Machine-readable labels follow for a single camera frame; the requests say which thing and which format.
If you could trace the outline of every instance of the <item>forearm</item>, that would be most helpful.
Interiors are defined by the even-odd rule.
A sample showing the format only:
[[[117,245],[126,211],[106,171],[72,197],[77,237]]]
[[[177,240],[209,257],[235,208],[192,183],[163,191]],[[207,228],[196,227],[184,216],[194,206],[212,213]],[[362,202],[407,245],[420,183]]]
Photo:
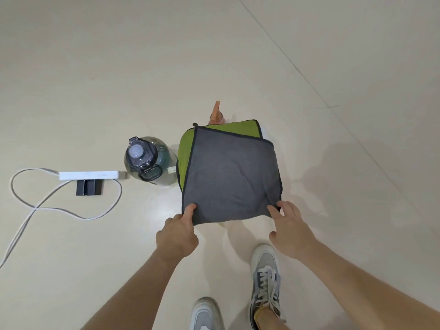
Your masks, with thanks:
[[[440,313],[340,257],[318,242],[300,259],[360,329],[440,329]]]
[[[179,264],[156,251],[129,281],[84,325],[82,330],[150,330],[162,295]]]

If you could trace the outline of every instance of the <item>green cloth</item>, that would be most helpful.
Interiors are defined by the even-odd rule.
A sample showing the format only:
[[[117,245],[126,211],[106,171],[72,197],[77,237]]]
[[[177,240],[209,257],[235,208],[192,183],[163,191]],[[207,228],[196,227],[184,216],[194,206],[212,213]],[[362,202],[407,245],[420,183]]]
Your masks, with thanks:
[[[236,123],[228,123],[223,125],[208,125],[207,128],[213,128],[224,132],[230,132],[241,135],[253,136],[262,138],[261,129],[258,122],[254,119],[249,121],[239,121]],[[180,139],[179,153],[178,153],[178,169],[177,179],[180,189],[184,189],[185,177],[191,156],[191,148],[194,140],[194,128],[190,128],[184,133]]]

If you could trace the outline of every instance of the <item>hand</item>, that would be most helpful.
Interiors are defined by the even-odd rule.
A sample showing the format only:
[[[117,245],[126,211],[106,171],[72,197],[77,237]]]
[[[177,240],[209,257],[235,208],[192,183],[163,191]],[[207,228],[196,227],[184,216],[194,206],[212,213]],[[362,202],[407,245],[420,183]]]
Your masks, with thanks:
[[[281,253],[300,260],[318,241],[309,226],[302,220],[301,212],[290,201],[279,201],[277,205],[283,209],[284,216],[271,205],[267,207],[275,222],[276,232],[269,234],[269,239]]]
[[[184,214],[176,214],[168,218],[165,226],[156,234],[157,252],[165,261],[181,261],[191,255],[198,245],[198,238],[194,233],[192,215],[197,206],[190,204]]]

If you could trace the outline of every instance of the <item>leg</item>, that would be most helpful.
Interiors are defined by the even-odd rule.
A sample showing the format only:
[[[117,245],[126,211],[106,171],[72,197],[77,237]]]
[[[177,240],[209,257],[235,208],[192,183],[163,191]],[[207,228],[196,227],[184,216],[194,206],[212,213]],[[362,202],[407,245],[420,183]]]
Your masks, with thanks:
[[[268,244],[257,246],[250,267],[253,277],[250,322],[253,330],[288,330],[279,307],[281,277],[275,250]]]
[[[224,330],[220,309],[214,299],[203,297],[197,300],[189,330]]]

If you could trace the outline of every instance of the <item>orange bottle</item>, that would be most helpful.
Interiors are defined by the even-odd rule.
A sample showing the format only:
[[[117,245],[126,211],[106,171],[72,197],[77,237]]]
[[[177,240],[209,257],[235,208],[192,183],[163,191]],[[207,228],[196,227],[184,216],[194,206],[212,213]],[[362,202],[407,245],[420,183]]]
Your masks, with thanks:
[[[217,101],[214,105],[214,109],[212,110],[211,119],[209,120],[208,125],[221,125],[226,124],[226,120],[223,117],[223,114],[219,110],[220,101]]]

